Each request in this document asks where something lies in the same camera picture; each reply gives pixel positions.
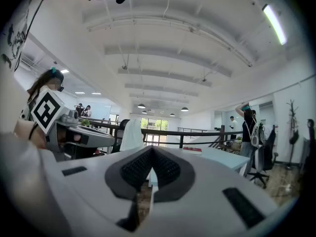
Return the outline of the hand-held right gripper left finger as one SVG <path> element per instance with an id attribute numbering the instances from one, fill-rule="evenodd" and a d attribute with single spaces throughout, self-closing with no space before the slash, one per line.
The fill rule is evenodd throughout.
<path id="1" fill-rule="evenodd" d="M 154 220 L 137 223 L 137 189 L 152 166 L 153 147 L 57 162 L 49 156 L 54 237 L 154 237 Z"/>

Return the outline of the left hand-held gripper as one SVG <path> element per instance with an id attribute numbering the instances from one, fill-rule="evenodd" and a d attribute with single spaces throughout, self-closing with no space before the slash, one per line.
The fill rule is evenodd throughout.
<path id="1" fill-rule="evenodd" d="M 79 146 L 102 148 L 115 142 L 112 135 L 79 125 L 77 111 L 67 108 L 50 89 L 39 95 L 31 115 L 45 135 L 46 148 L 61 155 L 58 159 L 78 159 Z"/>

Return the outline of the black office chair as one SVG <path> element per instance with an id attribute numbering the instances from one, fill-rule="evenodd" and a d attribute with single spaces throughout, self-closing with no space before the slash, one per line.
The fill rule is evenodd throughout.
<path id="1" fill-rule="evenodd" d="M 254 183 L 255 180 L 260 180 L 263 185 L 263 189 L 265 189 L 267 187 L 267 182 L 270 179 L 270 176 L 267 174 L 267 171 L 272 170 L 275 160 L 278 157 L 278 153 L 273 152 L 276 139 L 275 125 L 264 125 L 263 132 L 263 140 L 262 143 L 260 143 L 260 145 L 263 145 L 264 147 L 263 170 L 261 172 L 256 171 L 253 159 L 252 169 L 254 169 L 254 172 L 249 172 L 248 175 L 251 176 L 250 181 L 253 181 Z"/>
<path id="2" fill-rule="evenodd" d="M 113 147 L 112 147 L 112 152 L 111 152 L 112 154 L 117 153 L 117 152 L 121 152 L 120 146 L 122 143 L 123 133 L 124 133 L 125 126 L 129 120 L 130 119 L 124 119 L 119 124 L 119 128 L 115 131 L 115 135 L 114 135 L 115 143 L 113 144 Z"/>

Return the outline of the black railing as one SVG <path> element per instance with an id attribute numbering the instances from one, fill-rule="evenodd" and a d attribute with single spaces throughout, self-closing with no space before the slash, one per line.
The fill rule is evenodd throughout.
<path id="1" fill-rule="evenodd" d="M 91 128 L 96 127 L 97 129 L 104 128 L 106 132 L 112 136 L 115 135 L 115 131 L 119 128 L 120 122 L 116 125 L 110 124 L 107 120 L 101 119 L 93 119 L 86 118 L 90 121 Z M 166 135 L 169 137 L 175 137 L 177 139 L 176 142 L 165 142 L 166 145 L 176 145 L 180 149 L 185 146 L 198 146 L 198 145 L 207 145 L 208 147 L 216 147 L 219 144 L 223 144 L 228 141 L 233 141 L 231 139 L 231 134 L 235 134 L 236 136 L 241 135 L 241 131 L 237 132 L 226 132 L 225 128 L 222 127 L 220 131 L 215 132 L 185 132 L 185 131 L 158 131 L 158 130 L 149 130 L 149 129 L 141 129 L 143 134 L 143 142 L 145 143 L 147 134 L 154 135 Z"/>

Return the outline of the white cloth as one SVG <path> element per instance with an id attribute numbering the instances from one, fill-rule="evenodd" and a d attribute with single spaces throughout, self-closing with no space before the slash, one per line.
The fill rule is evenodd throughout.
<path id="1" fill-rule="evenodd" d="M 137 119 L 131 119 L 125 126 L 120 151 L 127 151 L 139 147 L 144 147 L 141 122 Z"/>

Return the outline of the person's left forearm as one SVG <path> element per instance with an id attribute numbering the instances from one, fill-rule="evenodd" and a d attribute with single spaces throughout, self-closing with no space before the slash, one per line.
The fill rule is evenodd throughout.
<path id="1" fill-rule="evenodd" d="M 46 149 L 45 134 L 35 122 L 19 119 L 14 133 L 21 139 L 31 141 L 37 148 Z"/>

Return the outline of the wooden table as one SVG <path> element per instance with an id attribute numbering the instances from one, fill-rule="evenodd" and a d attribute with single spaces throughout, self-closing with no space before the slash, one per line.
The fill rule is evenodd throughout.
<path id="1" fill-rule="evenodd" d="M 235 155 L 240 155 L 241 144 L 238 142 L 228 141 L 226 143 L 219 144 L 217 146 L 217 149 L 220 149 L 222 151 L 232 153 Z"/>

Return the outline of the white backpack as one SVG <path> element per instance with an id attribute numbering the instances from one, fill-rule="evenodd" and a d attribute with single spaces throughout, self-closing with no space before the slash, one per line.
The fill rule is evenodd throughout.
<path id="1" fill-rule="evenodd" d="M 260 143 L 262 143 L 263 140 L 263 127 L 261 124 L 255 124 L 252 130 L 252 133 L 250 135 L 250 142 L 251 145 L 258 148 Z"/>

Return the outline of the window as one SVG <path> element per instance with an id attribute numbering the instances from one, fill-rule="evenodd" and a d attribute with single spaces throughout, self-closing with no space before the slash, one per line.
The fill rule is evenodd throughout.
<path id="1" fill-rule="evenodd" d="M 168 121 L 160 119 L 141 118 L 141 128 L 149 130 L 167 131 Z M 166 135 L 147 134 L 144 145 L 166 147 Z"/>

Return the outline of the person's white printed shirt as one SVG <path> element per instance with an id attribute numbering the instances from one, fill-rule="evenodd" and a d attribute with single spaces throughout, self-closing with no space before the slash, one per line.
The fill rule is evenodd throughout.
<path id="1" fill-rule="evenodd" d="M 14 131 L 27 93 L 14 78 L 30 27 L 44 0 L 33 14 L 32 0 L 22 0 L 0 31 L 0 134 Z"/>

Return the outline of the black bag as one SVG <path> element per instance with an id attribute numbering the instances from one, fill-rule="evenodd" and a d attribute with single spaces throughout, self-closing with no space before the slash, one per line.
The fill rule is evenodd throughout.
<path id="1" fill-rule="evenodd" d="M 299 139 L 299 131 L 295 130 L 293 133 L 293 136 L 289 139 L 289 143 L 291 145 L 294 145 Z"/>

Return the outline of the dark coat rack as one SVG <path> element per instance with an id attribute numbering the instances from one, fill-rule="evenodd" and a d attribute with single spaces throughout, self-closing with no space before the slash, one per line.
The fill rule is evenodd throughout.
<path id="1" fill-rule="evenodd" d="M 289 138 L 291 138 L 293 136 L 293 133 L 295 130 L 298 130 L 298 123 L 297 123 L 297 119 L 296 119 L 296 110 L 297 108 L 294 108 L 294 100 L 290 100 L 290 103 L 287 103 L 290 106 L 290 136 Z M 292 169 L 292 158 L 293 158 L 293 154 L 294 154 L 294 145 L 291 145 L 291 151 L 290 151 L 290 159 L 288 161 L 288 163 L 286 164 L 285 168 L 287 170 L 291 170 Z"/>

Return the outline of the white office chair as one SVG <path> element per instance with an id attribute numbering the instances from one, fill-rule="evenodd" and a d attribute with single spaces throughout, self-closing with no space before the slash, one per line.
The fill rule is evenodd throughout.
<path id="1" fill-rule="evenodd" d="M 256 171 L 261 172 L 263 170 L 263 167 L 264 167 L 264 147 L 263 147 L 263 145 L 259 145 L 258 148 L 255 150 L 254 163 L 255 163 Z"/>

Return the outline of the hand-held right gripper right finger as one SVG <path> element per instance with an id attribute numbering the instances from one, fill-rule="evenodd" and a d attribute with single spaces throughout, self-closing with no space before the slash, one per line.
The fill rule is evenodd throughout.
<path id="1" fill-rule="evenodd" d="M 195 172 L 178 200 L 154 202 L 139 237 L 284 237 L 281 228 L 296 203 L 276 205 L 269 195 L 231 168 L 170 149 Z"/>

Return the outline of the long ceiling tube light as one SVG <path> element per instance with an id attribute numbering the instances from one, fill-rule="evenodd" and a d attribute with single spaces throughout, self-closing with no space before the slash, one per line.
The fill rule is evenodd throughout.
<path id="1" fill-rule="evenodd" d="M 285 45 L 287 43 L 286 35 L 271 6 L 268 4 L 265 4 L 262 8 L 262 11 L 265 14 L 265 16 L 268 18 L 270 24 L 272 25 L 280 44 Z"/>

